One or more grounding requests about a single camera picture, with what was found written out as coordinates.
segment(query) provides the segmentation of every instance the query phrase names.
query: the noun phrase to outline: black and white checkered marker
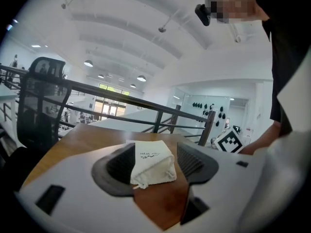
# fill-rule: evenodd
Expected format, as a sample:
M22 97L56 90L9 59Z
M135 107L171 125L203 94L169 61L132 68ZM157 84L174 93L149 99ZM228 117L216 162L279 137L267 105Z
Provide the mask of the black and white checkered marker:
M233 128L219 136L215 140L215 145L218 150L230 153L238 153L243 149L243 144Z

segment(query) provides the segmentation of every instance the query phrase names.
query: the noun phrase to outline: chair backrest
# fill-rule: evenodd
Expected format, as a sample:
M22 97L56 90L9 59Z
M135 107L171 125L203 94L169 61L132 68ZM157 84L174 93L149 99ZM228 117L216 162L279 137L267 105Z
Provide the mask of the chair backrest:
M48 151L58 141L58 127L71 86L62 79L65 62L35 59L21 82L17 136L28 148Z

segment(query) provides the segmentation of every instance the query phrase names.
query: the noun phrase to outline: window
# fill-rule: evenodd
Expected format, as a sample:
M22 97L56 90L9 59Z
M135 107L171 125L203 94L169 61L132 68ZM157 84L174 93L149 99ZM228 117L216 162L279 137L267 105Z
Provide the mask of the window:
M123 95L127 95L127 96L130 95L129 91L124 91L124 90L121 90L121 89L118 89L112 86L108 86L102 83L100 83L98 87L104 90L121 93ZM112 116L122 116L125 113L125 108L126 108L126 103L96 96L96 100L94 104L94 111L96 112L109 114Z

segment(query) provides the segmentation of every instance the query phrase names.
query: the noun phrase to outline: white table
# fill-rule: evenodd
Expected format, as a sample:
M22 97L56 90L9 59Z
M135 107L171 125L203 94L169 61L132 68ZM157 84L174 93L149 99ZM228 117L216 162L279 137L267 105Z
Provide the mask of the white table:
M13 137L17 144L17 147L20 147L20 142L17 138L17 129L16 129L16 116L15 116L15 99L17 98L17 94L11 91L8 87L4 84L0 84L0 103L11 103L11 119L12 119L12 128L13 128Z

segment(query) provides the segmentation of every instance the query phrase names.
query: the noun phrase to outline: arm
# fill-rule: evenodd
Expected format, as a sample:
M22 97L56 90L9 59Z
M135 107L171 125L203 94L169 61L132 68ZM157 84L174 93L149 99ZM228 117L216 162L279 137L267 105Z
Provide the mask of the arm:
M257 149L270 146L270 144L278 138L280 133L281 124L277 121L266 130L265 133L255 142L247 145L244 149L240 151L242 154L253 155Z

